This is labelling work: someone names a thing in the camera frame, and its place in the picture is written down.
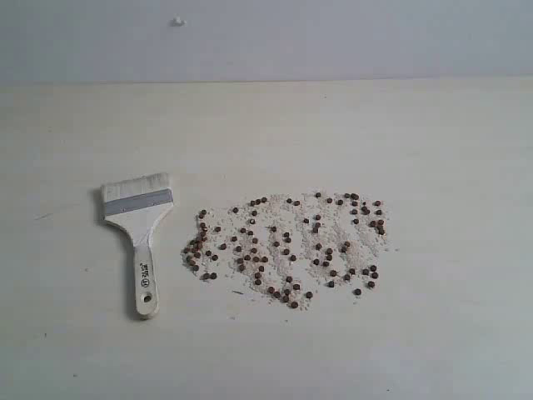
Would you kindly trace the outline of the small white wall plug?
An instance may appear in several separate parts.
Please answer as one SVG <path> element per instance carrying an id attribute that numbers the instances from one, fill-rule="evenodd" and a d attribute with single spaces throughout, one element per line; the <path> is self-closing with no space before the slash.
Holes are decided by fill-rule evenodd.
<path id="1" fill-rule="evenodd" d="M 186 24 L 187 24 L 187 22 L 185 20 L 183 20 L 182 18 L 180 18 L 180 17 L 175 17 L 175 18 L 173 18 L 170 21 L 170 26 L 171 27 L 176 27 L 176 28 L 183 27 Z"/>

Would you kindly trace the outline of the pile of rice and beans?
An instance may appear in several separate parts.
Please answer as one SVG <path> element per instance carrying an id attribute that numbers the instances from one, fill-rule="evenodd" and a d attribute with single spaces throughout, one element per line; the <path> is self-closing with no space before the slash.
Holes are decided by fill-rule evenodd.
<path id="1" fill-rule="evenodd" d="M 386 203 L 358 192 L 269 194 L 202 208 L 182 262 L 204 283 L 235 278 L 269 303 L 307 310 L 321 288 L 376 288 L 388 249 Z"/>

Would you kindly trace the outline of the white paint brush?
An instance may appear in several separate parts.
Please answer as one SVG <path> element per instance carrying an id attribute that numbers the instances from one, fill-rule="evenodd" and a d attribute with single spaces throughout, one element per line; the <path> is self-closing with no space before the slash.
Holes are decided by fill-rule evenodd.
<path id="1" fill-rule="evenodd" d="M 159 311 L 157 274 L 152 255 L 153 234 L 174 206 L 172 185 L 164 172 L 110 182 L 101 187 L 103 219 L 121 229 L 133 248 L 135 311 L 141 319 Z"/>

